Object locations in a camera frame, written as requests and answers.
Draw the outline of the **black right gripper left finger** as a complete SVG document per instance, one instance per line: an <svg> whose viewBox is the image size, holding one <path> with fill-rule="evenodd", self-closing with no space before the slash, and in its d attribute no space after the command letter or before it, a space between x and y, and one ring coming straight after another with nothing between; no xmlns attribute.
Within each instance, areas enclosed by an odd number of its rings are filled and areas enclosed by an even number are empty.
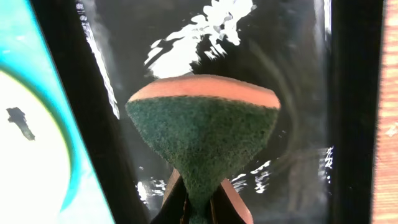
<svg viewBox="0 0 398 224"><path fill-rule="evenodd" d="M179 177L150 224L188 224L188 194Z"/></svg>

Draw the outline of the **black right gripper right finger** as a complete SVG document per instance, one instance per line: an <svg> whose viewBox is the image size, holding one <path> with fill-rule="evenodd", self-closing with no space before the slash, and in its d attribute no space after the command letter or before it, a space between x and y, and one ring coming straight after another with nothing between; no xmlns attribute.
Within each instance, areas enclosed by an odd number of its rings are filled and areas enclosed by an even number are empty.
<svg viewBox="0 0 398 224"><path fill-rule="evenodd" d="M219 185L210 199L211 224L245 224L233 207L224 188Z"/></svg>

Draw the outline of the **green and yellow sponge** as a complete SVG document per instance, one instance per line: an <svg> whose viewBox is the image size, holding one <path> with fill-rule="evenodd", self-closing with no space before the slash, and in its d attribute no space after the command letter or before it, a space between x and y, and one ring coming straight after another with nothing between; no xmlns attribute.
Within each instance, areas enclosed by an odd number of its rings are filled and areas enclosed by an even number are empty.
<svg viewBox="0 0 398 224"><path fill-rule="evenodd" d="M217 75L156 80L133 94L126 111L146 144L179 173L182 220L213 223L215 192L242 204L226 178L266 148L280 101L267 88Z"/></svg>

